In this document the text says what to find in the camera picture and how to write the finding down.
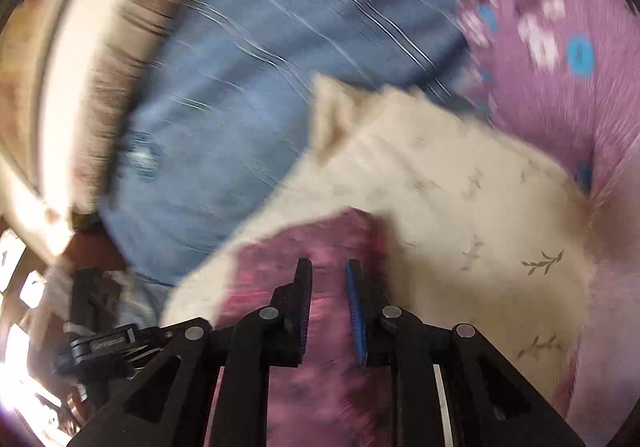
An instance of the bed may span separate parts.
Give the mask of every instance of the bed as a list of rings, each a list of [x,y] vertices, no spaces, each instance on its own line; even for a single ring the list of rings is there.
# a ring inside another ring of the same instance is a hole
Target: bed
[[[177,286],[165,323],[215,321],[244,243],[356,207],[387,222],[395,301],[475,324],[550,397],[584,313],[584,198],[455,94],[455,0],[110,0],[79,42],[89,1],[47,85],[47,196]],[[157,34],[134,44],[141,20]]]

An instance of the white cloth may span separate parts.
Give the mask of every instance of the white cloth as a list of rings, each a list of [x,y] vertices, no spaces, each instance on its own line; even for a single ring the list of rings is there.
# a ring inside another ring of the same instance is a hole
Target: white cloth
[[[540,152],[421,92],[368,94],[322,76],[314,88],[309,150],[174,291],[164,323],[215,321],[240,247],[353,206],[388,222],[391,301],[433,325],[475,325],[550,398],[593,270],[574,183]]]

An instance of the pink floral fabric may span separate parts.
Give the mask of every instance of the pink floral fabric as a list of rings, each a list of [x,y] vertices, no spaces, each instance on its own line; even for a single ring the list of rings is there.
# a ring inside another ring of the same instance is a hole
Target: pink floral fabric
[[[390,374],[358,366],[345,280],[346,262],[359,259],[368,275],[383,281],[385,239],[378,219],[351,209],[242,249],[216,327],[267,305],[274,288],[292,281],[300,257],[314,267],[306,354],[297,369],[271,368],[267,445],[386,447]]]

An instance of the blue fabric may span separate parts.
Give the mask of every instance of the blue fabric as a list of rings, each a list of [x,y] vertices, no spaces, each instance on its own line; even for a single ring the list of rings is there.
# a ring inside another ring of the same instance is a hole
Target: blue fabric
[[[177,284],[304,150],[315,72],[417,84],[450,107],[454,0],[188,0],[142,81],[101,217],[139,272]]]
[[[135,323],[139,328],[158,326],[162,310],[171,295],[173,286],[159,284],[137,273],[127,271],[130,288],[120,299],[116,326]]]

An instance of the black bracket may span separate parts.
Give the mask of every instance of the black bracket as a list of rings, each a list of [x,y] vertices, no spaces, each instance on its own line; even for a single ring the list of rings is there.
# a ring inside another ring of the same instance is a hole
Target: black bracket
[[[146,365],[70,447],[199,447],[223,366],[210,444],[264,445],[269,366],[302,362],[311,289],[311,262],[300,259],[293,282],[274,290],[269,306],[236,326],[212,331],[199,318],[162,329],[130,325],[75,340],[70,359],[61,364],[85,385],[105,390],[114,377],[132,375],[136,362]],[[103,396],[98,392],[99,403]]]
[[[434,365],[440,366],[456,447],[584,447],[524,377],[469,324],[423,324],[389,305],[360,264],[347,264],[354,343],[363,366],[390,366],[394,446],[444,447]]]

